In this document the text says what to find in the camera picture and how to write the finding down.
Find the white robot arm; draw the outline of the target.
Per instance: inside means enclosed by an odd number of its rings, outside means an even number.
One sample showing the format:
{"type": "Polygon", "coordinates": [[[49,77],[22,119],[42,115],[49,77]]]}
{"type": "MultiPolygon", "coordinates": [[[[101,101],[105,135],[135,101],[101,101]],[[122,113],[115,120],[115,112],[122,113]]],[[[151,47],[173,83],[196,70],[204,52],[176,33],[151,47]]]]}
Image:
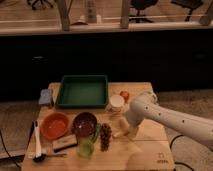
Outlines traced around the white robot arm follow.
{"type": "Polygon", "coordinates": [[[125,118],[131,127],[139,126],[145,118],[151,119],[213,151],[213,120],[161,107],[153,92],[143,92],[133,98],[125,118]]]}

